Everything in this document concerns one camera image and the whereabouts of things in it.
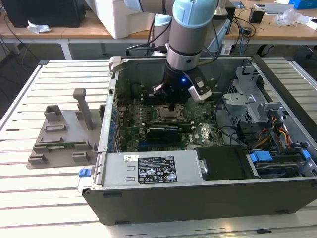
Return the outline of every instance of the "wooden desk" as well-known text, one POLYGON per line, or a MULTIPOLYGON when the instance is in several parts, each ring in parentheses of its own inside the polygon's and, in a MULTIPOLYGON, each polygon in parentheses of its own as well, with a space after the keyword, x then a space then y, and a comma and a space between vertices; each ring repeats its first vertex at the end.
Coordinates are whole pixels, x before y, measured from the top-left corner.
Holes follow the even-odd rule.
MULTIPOLYGON (((246 9, 253 7, 253 4, 259 3, 259 1, 248 1, 242 0, 246 9)), ((274 0, 265 0, 261 3, 274 3, 274 0)), ((296 10, 302 15, 306 16, 317 16, 317 9, 306 9, 306 10, 296 10)), ((235 12, 237 17, 244 20, 248 20, 250 15, 250 10, 243 11, 242 9, 237 9, 235 12)), ((297 24, 295 26, 288 27, 278 27, 273 23, 275 16, 264 15, 262 22, 260 24, 253 24, 257 32, 254 37, 250 40, 250 44, 305 44, 303 41, 309 41, 310 43, 317 43, 317 31, 311 29, 306 25, 297 24)), ((241 22, 243 26, 249 26, 246 22, 241 22)), ((232 24, 230 29, 230 34, 226 35, 226 39, 237 39, 239 30, 236 24, 232 24)))
MULTIPOLYGON (((251 8, 255 3, 274 2, 274 0, 253 1, 242 0, 246 8, 251 8)), ((302 15, 317 16, 317 9, 299 10, 302 15)), ((250 10, 236 10, 236 16, 248 20, 250 10)), ((0 34, 6 43, 19 43, 15 36, 9 31, 4 21, 5 12, 0 16, 0 34)), ((249 44, 317 44, 317 31, 298 24, 297 27, 278 27, 273 23, 274 16, 264 15, 261 24, 254 24, 257 29, 255 36, 250 40, 249 44)), ((99 19, 92 11, 86 11, 86 18, 79 28, 52 27, 48 33, 40 35, 31 33, 27 28, 14 28, 11 23, 9 26, 13 32, 22 40, 23 43, 41 43, 41 44, 60 44, 65 59, 71 60, 72 55, 69 44, 105 44, 105 43, 144 43, 149 35, 149 31, 137 32, 129 35, 127 38, 114 39, 105 29, 99 19)), ((233 24, 230 34, 225 36, 223 43, 232 45, 238 38, 238 27, 233 24)))

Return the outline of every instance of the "blue box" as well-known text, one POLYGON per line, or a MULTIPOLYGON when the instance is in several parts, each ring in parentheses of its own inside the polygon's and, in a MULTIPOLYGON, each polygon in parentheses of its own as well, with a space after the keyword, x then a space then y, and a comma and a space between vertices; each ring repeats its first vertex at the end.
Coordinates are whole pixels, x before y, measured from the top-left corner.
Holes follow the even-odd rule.
POLYGON ((289 4, 295 4, 295 9, 317 8, 317 0, 290 0, 289 4))

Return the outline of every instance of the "motherboard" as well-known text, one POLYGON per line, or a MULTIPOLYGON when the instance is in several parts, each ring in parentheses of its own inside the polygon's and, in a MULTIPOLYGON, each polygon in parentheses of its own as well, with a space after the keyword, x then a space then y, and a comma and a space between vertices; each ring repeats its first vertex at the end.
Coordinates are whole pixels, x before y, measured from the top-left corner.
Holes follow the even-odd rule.
POLYGON ((214 106, 187 103, 145 105, 140 99, 119 107, 122 151, 193 150, 222 146, 221 132, 213 120, 214 106))

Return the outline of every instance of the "white paper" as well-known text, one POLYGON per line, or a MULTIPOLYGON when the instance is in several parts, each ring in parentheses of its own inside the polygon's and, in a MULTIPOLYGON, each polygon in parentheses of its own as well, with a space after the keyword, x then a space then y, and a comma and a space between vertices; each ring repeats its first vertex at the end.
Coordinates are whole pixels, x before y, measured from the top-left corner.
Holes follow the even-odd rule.
POLYGON ((306 25, 310 20, 312 20, 313 17, 310 16, 303 16, 301 15, 300 17, 298 17, 295 22, 299 23, 299 24, 303 24, 306 25))
POLYGON ((139 155, 124 155, 123 161, 130 162, 130 161, 138 161, 139 155))
POLYGON ((41 32, 48 32, 51 31, 50 27, 48 25, 36 25, 28 21, 29 26, 28 29, 35 33, 35 34, 40 34, 41 32))
POLYGON ((276 0, 275 2, 279 4, 288 4, 289 0, 276 0))

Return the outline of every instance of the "white sticker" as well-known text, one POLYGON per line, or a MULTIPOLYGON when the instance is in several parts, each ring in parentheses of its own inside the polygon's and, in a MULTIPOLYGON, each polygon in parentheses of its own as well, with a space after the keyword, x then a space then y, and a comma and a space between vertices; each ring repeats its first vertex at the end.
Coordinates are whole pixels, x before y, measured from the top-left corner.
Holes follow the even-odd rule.
POLYGON ((139 155, 124 155, 123 161, 138 161, 139 155))
POLYGON ((62 145, 57 145, 57 146, 48 146, 47 149, 49 149, 49 150, 65 149, 65 147, 62 145))

